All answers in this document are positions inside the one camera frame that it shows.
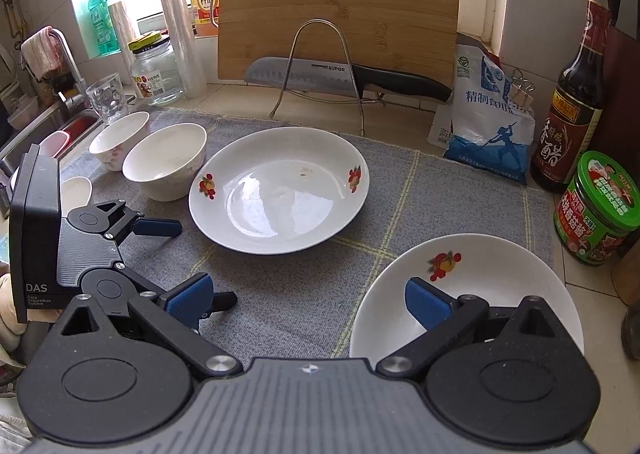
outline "green jar of mushroom sauce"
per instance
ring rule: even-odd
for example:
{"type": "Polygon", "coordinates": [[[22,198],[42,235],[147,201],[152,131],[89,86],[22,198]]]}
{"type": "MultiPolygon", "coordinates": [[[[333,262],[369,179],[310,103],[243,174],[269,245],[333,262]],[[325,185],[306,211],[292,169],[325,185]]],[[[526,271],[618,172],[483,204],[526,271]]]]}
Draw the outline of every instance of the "green jar of mushroom sauce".
{"type": "Polygon", "coordinates": [[[640,227],[638,187],[617,161],[587,151],[556,207],[554,223],[575,257],[602,264],[640,227]]]}

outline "sauce jar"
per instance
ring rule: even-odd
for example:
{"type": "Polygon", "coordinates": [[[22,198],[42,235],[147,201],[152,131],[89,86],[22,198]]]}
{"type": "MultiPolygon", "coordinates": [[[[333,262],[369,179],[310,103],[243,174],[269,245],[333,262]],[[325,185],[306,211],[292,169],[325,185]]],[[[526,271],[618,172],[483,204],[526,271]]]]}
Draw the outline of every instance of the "sauce jar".
{"type": "Polygon", "coordinates": [[[617,161],[585,152],[556,207],[554,224],[575,257],[602,264],[640,227],[638,187],[617,161]]]}
{"type": "Polygon", "coordinates": [[[145,103],[169,103],[180,96],[184,88],[168,34],[146,33],[132,40],[129,50],[136,57],[131,64],[131,78],[145,103]]]}

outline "red and white cloth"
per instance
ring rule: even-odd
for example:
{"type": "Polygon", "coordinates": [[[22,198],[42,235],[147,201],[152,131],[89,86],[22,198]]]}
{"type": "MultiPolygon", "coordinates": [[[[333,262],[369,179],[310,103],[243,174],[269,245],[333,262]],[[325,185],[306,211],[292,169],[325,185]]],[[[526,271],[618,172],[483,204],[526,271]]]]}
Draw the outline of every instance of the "red and white cloth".
{"type": "Polygon", "coordinates": [[[37,79],[49,71],[62,67],[62,48],[51,36],[51,26],[46,26],[26,39],[20,47],[24,59],[37,79]]]}

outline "beige tile countertop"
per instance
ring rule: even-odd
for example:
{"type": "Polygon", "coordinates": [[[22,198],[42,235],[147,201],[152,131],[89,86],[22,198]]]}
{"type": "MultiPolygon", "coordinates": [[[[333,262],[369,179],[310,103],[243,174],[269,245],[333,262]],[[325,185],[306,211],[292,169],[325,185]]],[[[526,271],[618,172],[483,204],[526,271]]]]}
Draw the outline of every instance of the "beige tile countertop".
{"type": "MultiPolygon", "coordinates": [[[[209,85],[207,95],[196,100],[181,99],[171,106],[203,112],[267,118],[279,91],[246,85],[209,85]]],[[[315,95],[336,100],[336,96],[315,95]]],[[[366,136],[426,153],[442,155],[442,149],[427,143],[433,113],[396,104],[364,104],[366,136]]],[[[276,119],[308,127],[357,135],[360,116],[356,104],[310,101],[286,93],[276,119]]],[[[80,144],[73,159],[84,151],[91,138],[80,144]]],[[[549,207],[555,206],[549,195],[549,207]]],[[[613,288],[610,271],[615,259],[600,267],[580,264],[561,246],[555,230],[554,271],[565,283],[582,322],[585,356],[600,381],[600,407],[586,442],[599,454],[631,454],[640,448],[640,362],[625,357],[620,342],[620,325],[626,306],[613,288]]]]}

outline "kitchen knife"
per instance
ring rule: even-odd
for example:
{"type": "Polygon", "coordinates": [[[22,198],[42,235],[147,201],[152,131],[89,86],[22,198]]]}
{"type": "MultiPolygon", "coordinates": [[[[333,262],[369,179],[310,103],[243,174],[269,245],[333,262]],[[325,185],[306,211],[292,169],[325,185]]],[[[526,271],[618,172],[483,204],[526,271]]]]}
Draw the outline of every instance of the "kitchen knife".
{"type": "MultiPolygon", "coordinates": [[[[246,70],[244,79],[249,84],[282,87],[287,68],[287,58],[264,56],[258,58],[246,70]]],[[[362,97],[366,85],[376,85],[396,94],[425,96],[447,101],[451,89],[426,76],[409,72],[390,71],[353,64],[356,88],[362,97]]],[[[287,88],[355,96],[347,64],[294,58],[291,63],[287,88]]]]}

